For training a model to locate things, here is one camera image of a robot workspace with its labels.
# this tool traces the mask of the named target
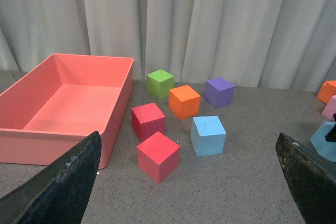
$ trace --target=black object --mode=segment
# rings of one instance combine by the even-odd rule
[[[306,223],[336,223],[336,165],[280,133],[276,151]]]
[[[325,139],[327,140],[327,142],[336,142],[336,124],[331,129],[331,131],[325,136]]]
[[[80,223],[101,154],[97,131],[0,199],[0,223]]]

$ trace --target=light blue cube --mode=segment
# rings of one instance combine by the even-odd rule
[[[315,147],[317,153],[332,162],[336,162],[336,142],[328,142],[325,139],[335,124],[335,122],[323,122],[310,138],[310,142]]]
[[[223,152],[226,132],[218,116],[197,116],[191,126],[191,142],[196,156]]]

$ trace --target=cube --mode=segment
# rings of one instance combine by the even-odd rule
[[[169,89],[174,88],[174,76],[162,69],[147,74],[147,92],[158,99],[169,95]]]
[[[161,183],[180,163],[181,148],[161,132],[156,132],[137,146],[138,166]]]
[[[334,114],[336,113],[336,95],[330,98],[327,106],[325,106],[324,110],[322,111],[321,115],[329,120],[334,120]]]
[[[326,81],[317,94],[317,99],[327,104],[334,95],[336,95],[336,80]]]
[[[154,102],[133,107],[131,113],[132,126],[140,142],[157,131],[164,134],[166,117]]]
[[[226,132],[218,116],[193,118],[191,142],[196,156],[218,155],[223,152]]]
[[[169,91],[169,109],[178,119],[189,118],[198,114],[201,96],[189,85],[184,85]]]
[[[223,78],[211,79],[205,83],[204,100],[218,109],[231,103],[234,91],[231,82]]]
[[[336,162],[336,142],[328,142],[326,135],[333,129],[335,122],[323,122],[310,138],[317,153],[329,161]]]

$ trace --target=plastic tray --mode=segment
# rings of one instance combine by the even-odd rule
[[[132,58],[54,54],[0,94],[0,162],[49,165],[93,131],[108,164],[132,91]]]

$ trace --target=orange block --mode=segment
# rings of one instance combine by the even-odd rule
[[[189,85],[169,90],[169,108],[178,119],[198,114],[201,96]]]
[[[334,95],[336,95],[336,80],[326,81],[317,94],[317,99],[327,104]]]

